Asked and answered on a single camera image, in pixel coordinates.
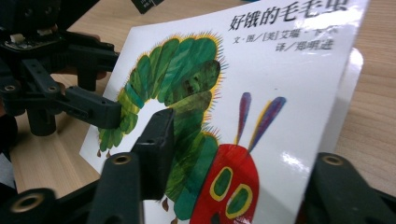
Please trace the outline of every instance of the black bracket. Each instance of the black bracket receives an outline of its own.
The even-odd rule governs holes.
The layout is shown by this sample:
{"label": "black bracket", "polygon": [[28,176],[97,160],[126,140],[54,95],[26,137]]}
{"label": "black bracket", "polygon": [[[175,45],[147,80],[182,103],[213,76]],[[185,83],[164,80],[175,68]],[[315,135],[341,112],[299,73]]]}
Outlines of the black bracket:
{"label": "black bracket", "polygon": [[160,200],[174,158],[174,110],[157,112],[130,152],[109,157],[99,180],[56,199],[30,189],[3,204],[0,223],[144,223],[144,200]]}

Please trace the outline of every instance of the red caterpillar head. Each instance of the red caterpillar head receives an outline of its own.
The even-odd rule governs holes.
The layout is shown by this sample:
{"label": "red caterpillar head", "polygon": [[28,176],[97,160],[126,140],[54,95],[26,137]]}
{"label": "red caterpillar head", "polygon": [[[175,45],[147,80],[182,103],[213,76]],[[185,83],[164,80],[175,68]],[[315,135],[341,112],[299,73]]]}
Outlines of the red caterpillar head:
{"label": "red caterpillar head", "polygon": [[191,223],[251,223],[259,197],[259,176],[250,151],[274,120],[286,99],[277,97],[262,111],[248,149],[238,146],[251,97],[242,95],[235,144],[219,146],[191,216]]}

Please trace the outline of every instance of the bolt hole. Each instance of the bolt hole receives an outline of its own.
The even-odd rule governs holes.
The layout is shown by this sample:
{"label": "bolt hole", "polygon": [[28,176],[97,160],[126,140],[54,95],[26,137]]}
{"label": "bolt hole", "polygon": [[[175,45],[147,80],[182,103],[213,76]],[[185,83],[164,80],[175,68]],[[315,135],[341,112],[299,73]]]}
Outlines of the bolt hole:
{"label": "bolt hole", "polygon": [[117,158],[115,158],[113,160],[113,163],[116,165],[123,165],[125,163],[128,163],[132,158],[130,156],[127,155],[122,155],[122,156],[118,156]]}
{"label": "bolt hole", "polygon": [[325,156],[322,158],[323,161],[329,163],[330,165],[342,165],[343,161],[341,161],[338,157],[335,156]]}
{"label": "bolt hole", "polygon": [[56,87],[49,87],[49,91],[56,91],[57,88]]}
{"label": "bolt hole", "polygon": [[15,88],[15,86],[9,85],[9,86],[5,86],[4,89],[5,89],[6,91],[15,91],[16,88]]}
{"label": "bolt hole", "polygon": [[11,206],[11,211],[14,213],[22,213],[29,211],[39,206],[44,200],[43,194],[32,193],[17,200]]}
{"label": "bolt hole", "polygon": [[109,217],[105,222],[105,224],[122,224],[122,223],[123,223],[122,219],[117,216]]}
{"label": "bolt hole", "polygon": [[385,224],[385,222],[375,218],[375,217],[367,217],[364,219],[365,223],[367,224]]}

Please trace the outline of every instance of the black mechanical part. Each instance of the black mechanical part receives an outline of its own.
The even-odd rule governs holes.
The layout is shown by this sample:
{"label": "black mechanical part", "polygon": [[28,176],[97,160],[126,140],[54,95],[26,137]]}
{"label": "black mechanical part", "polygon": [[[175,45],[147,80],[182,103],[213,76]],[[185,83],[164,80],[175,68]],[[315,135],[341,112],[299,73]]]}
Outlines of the black mechanical part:
{"label": "black mechanical part", "polygon": [[157,112],[130,152],[109,157],[99,180],[61,199],[30,189],[0,209],[0,223],[144,223],[144,200],[160,200],[174,158],[173,109]]}
{"label": "black mechanical part", "polygon": [[395,204],[389,196],[384,201],[343,157],[318,154],[304,200],[308,224],[395,224]]}

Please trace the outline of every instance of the book cover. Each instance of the book cover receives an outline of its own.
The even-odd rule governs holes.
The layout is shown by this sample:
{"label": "book cover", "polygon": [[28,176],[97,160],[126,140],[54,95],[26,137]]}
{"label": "book cover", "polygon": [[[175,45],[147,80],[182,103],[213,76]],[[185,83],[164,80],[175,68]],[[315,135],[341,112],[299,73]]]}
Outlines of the book cover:
{"label": "book cover", "polygon": [[177,152],[146,223],[292,223],[367,4],[265,0],[132,28],[104,94],[120,127],[91,126],[80,155],[100,173],[172,107]]}

